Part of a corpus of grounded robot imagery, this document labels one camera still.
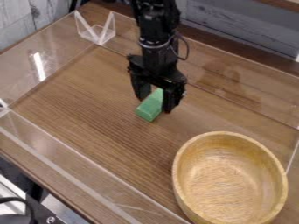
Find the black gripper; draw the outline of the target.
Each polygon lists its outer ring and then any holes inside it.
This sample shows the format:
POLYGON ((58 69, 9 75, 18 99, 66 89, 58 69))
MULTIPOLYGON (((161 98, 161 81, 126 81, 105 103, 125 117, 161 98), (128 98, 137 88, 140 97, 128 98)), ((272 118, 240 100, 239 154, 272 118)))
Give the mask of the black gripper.
POLYGON ((151 86, 163 89, 163 112, 171 113, 183 98, 187 77, 177 68, 179 44, 140 45, 141 54, 129 54, 128 72, 134 97, 141 101, 151 93, 151 86))

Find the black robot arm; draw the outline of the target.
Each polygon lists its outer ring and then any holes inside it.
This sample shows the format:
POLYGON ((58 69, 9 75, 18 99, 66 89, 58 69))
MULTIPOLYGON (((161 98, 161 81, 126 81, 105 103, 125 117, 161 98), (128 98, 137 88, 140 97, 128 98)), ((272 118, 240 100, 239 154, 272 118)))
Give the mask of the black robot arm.
POLYGON ((177 68, 179 42, 184 41, 176 28, 180 10, 175 0, 130 0, 134 22, 138 27, 140 55, 126 56, 130 85, 134 96, 143 100, 152 86, 163 90, 161 111, 171 113, 185 92, 187 77, 177 68))

